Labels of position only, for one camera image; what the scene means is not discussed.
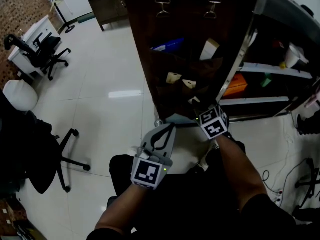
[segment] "metal handle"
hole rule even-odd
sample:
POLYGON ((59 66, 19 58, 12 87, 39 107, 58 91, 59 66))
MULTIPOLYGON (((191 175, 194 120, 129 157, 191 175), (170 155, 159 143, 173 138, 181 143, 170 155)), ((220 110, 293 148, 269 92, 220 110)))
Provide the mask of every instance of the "metal handle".
POLYGON ((161 1, 161 0, 154 0, 156 4, 160 4, 161 5, 161 9, 162 11, 158 12, 156 17, 157 18, 166 18, 170 16, 170 12, 165 10, 165 5, 170 5, 171 4, 171 0, 167 0, 167 1, 161 1))
POLYGON ((210 11, 207 11, 203 17, 206 19, 211 19, 211 20, 215 20, 217 18, 217 14, 215 12, 216 10, 216 5, 217 4, 221 4, 221 0, 220 1, 214 1, 214 0, 209 0, 209 3, 212 4, 210 11))

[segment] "white desk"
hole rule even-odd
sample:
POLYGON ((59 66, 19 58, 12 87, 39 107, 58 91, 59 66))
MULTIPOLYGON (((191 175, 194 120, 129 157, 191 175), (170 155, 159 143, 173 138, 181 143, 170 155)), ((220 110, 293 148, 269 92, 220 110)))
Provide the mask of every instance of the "white desk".
MULTIPOLYGON (((60 36, 54 28, 54 26, 52 25, 52 23, 50 22, 48 15, 36 24, 33 24, 32 27, 27 31, 27 33, 25 33, 25 35, 22 37, 22 40, 25 41, 26 44, 29 45, 36 52, 38 48, 33 44, 33 42, 41 33, 43 34, 39 38, 40 42, 43 39, 45 39, 45 37, 49 33, 52 33, 52 37, 60 36)), ((36 71, 39 75, 44 77, 45 75, 42 73, 41 68, 35 68, 34 66, 32 66, 29 59, 23 56, 23 53, 25 53, 23 50, 20 50, 20 48, 15 47, 12 53, 10 54, 8 60, 13 62, 22 72, 24 72, 33 80, 34 78, 30 74, 34 71, 36 71)))

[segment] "shirt sleeve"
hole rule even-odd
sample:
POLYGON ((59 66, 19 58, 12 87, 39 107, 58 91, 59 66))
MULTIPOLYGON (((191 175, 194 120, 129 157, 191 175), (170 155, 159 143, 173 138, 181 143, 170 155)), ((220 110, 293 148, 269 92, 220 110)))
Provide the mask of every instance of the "shirt sleeve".
POLYGON ((99 228, 93 231, 86 240, 122 239, 123 236, 110 228, 99 228))
POLYGON ((273 203, 266 194, 251 198, 244 206, 240 219, 244 230, 255 228, 274 231, 296 227, 295 219, 273 203))

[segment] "forearm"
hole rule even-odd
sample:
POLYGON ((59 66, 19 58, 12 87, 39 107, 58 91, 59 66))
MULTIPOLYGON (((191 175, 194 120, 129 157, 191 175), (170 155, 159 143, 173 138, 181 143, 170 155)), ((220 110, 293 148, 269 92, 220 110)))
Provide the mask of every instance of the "forearm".
POLYGON ((121 234, 131 230, 132 221, 141 207, 148 190, 131 185, 113 204, 102 214, 95 229, 113 229, 121 234))
POLYGON ((241 211, 251 198, 266 194, 266 188, 258 171, 235 142, 223 135, 216 141, 220 147, 226 176, 237 195, 241 211))

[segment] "orange box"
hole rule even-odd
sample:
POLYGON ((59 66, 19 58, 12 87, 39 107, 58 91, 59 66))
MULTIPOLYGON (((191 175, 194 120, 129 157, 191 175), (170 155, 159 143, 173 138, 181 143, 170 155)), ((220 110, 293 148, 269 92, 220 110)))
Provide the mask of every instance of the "orange box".
POLYGON ((223 97, 241 93, 247 88, 248 84, 241 73, 236 73, 229 84, 228 89, 226 89, 223 97))

